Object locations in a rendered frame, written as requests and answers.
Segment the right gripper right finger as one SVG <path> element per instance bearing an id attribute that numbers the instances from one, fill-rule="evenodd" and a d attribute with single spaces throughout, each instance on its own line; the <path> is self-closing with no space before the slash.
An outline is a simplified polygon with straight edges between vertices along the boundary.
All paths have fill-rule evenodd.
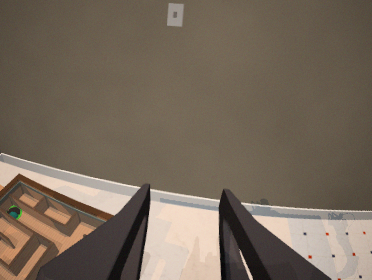
<path id="1" fill-rule="evenodd" d="M 219 203 L 219 249 L 221 280 L 250 280 L 241 255 L 253 280 L 332 280 L 261 225 L 229 189 Z"/>

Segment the wooden maze board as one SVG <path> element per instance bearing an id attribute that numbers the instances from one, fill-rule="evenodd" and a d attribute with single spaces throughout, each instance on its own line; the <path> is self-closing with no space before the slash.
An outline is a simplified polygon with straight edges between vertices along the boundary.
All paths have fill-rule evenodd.
<path id="1" fill-rule="evenodd" d="M 18 174 L 0 185 L 0 280 L 36 280 L 41 266 L 112 216 Z"/>

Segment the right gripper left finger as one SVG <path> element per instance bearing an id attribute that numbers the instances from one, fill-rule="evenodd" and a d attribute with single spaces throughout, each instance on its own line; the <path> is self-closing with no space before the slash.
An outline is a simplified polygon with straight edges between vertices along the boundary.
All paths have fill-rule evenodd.
<path id="1" fill-rule="evenodd" d="M 40 267 L 36 280 L 140 280 L 149 211 L 145 183 L 116 215 Z"/>

